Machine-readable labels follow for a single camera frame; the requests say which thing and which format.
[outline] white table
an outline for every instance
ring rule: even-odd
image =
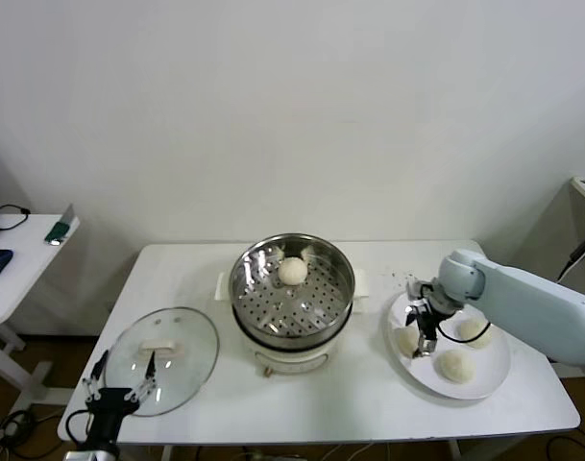
[[[382,310],[403,291],[404,275],[430,279],[457,248],[481,251],[473,241],[340,242],[356,268],[366,271],[370,297],[361,300],[327,365],[300,376],[265,378],[243,347],[228,303],[213,298],[218,274],[248,244],[150,245],[143,249],[112,311],[84,376],[133,321],[156,309],[204,310],[221,339],[215,370],[199,394],[155,418],[129,417],[122,444],[295,444],[456,439],[567,429],[580,419],[547,359],[508,335],[512,368],[490,398],[451,400],[434,394],[389,359],[379,328]],[[78,388],[63,422],[85,408]],[[84,434],[85,419],[72,422]]]
[[[14,224],[20,217],[2,214],[0,226]],[[10,328],[2,325],[63,248],[63,244],[55,247],[44,242],[44,237],[60,218],[58,214],[31,214],[18,228],[0,232],[0,249],[14,251],[11,262],[0,274],[0,337],[7,343],[7,347],[0,350],[0,376],[22,391],[11,412],[26,409],[32,403],[66,404],[70,397],[69,389],[42,385],[51,369],[51,362],[38,363],[30,374],[8,356],[12,349],[23,349],[25,343]],[[78,226],[79,220],[75,218],[66,239]]]

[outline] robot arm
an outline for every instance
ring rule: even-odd
[[[426,295],[422,287],[428,288]],[[442,261],[438,278],[419,282],[410,294],[425,299],[430,312],[416,308],[427,326],[421,334],[420,352],[431,349],[427,341],[435,334],[431,321],[436,325],[467,303],[545,355],[585,366],[585,296],[569,288],[458,250]]]

